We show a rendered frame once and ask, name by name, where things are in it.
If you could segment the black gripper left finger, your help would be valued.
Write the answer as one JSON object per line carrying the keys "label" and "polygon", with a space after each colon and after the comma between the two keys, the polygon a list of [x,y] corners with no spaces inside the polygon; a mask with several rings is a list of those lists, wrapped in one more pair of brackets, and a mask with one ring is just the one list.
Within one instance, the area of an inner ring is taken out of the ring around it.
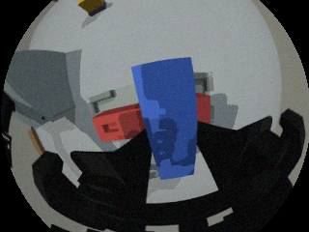
{"label": "black gripper left finger", "polygon": [[116,151],[72,151],[70,157],[81,171],[111,175],[139,204],[146,204],[151,171],[151,146],[146,128]]}

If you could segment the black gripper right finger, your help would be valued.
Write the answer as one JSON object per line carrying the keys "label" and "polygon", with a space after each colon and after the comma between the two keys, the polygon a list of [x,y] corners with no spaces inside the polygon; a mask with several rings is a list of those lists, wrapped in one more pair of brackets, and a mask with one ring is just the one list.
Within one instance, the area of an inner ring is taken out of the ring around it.
{"label": "black gripper right finger", "polygon": [[217,189],[224,189],[232,184],[231,178],[239,169],[248,143],[256,136],[270,131],[271,124],[273,117],[267,116],[247,127],[233,130],[197,120],[197,146],[209,166]]}

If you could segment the red long block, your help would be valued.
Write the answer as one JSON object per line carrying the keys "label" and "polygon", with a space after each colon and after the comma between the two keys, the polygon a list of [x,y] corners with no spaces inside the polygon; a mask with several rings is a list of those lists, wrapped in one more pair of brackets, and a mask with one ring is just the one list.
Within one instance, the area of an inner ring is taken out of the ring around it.
{"label": "red long block", "polygon": [[[204,93],[197,93],[197,120],[209,124],[210,116],[210,96],[206,96]],[[108,109],[108,111],[103,111],[98,116],[94,116],[92,120],[99,138],[103,142],[132,139],[145,128],[139,103]]]}

